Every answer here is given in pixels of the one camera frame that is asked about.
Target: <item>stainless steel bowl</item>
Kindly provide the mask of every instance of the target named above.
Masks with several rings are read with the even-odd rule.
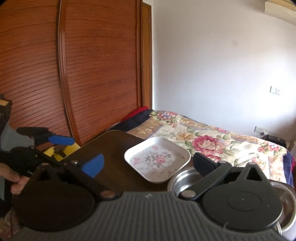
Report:
[[[176,196],[197,183],[202,179],[201,174],[199,174],[194,167],[188,167],[176,173],[168,183],[168,191],[174,192]],[[274,187],[276,193],[283,204],[283,213],[279,219],[281,230],[283,235],[293,226],[296,229],[296,195],[294,189],[284,183],[270,181],[271,185]]]

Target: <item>finger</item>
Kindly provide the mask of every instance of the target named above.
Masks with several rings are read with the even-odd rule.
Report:
[[[10,188],[10,191],[12,194],[16,194],[16,195],[19,195],[22,190],[24,189],[25,185],[21,185],[21,184],[13,184],[11,185],[11,188]]]
[[[30,180],[30,178],[28,178],[26,176],[21,176],[20,180],[17,183],[21,184],[21,185],[26,185],[29,180]]]
[[[3,176],[5,179],[15,183],[20,179],[20,176],[15,171],[3,163],[0,163],[0,176]]]

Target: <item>black circular disc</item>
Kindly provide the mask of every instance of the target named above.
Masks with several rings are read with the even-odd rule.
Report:
[[[25,226],[38,231],[54,232],[86,220],[94,205],[94,197],[88,190],[45,180],[24,189],[16,201],[15,212]]]
[[[276,193],[257,181],[247,182],[220,185],[204,195],[202,206],[214,222],[244,232],[264,230],[277,222],[282,205]]]

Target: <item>dark brown table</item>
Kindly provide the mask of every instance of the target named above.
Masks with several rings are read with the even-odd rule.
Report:
[[[142,141],[144,140],[123,131],[108,131],[63,161],[85,162],[98,154],[103,154],[104,168],[95,179],[112,191],[166,191],[168,181],[162,184],[150,183],[124,160],[124,153]]]

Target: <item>white tray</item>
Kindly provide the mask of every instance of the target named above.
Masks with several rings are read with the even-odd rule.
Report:
[[[126,162],[152,183],[170,179],[190,158],[188,150],[162,137],[149,138],[124,154]]]

